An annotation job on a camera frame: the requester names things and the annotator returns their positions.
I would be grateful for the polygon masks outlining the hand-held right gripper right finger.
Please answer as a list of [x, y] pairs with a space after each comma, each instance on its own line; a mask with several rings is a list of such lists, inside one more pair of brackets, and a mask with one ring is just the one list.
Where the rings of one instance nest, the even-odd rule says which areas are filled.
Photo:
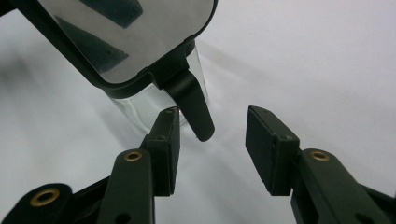
[[297, 224], [393, 224], [393, 198], [358, 183], [330, 152], [300, 149], [271, 111], [247, 110], [246, 149], [267, 191], [290, 196]]

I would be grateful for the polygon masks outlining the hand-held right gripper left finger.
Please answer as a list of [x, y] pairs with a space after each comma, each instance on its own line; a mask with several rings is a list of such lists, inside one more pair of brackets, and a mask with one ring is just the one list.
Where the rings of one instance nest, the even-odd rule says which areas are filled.
[[156, 196], [175, 191], [180, 151], [179, 111], [161, 111], [139, 148], [117, 156], [97, 224], [155, 224]]

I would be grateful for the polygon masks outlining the white paper sheet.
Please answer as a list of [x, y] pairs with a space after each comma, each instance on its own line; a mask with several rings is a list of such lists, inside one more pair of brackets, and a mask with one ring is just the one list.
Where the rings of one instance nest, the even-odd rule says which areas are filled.
[[[181, 130], [156, 224], [294, 224], [245, 147], [248, 108], [396, 194], [396, 0], [219, 0], [197, 38], [215, 133]], [[83, 189], [142, 134], [17, 11], [0, 17], [0, 222], [32, 189]]]

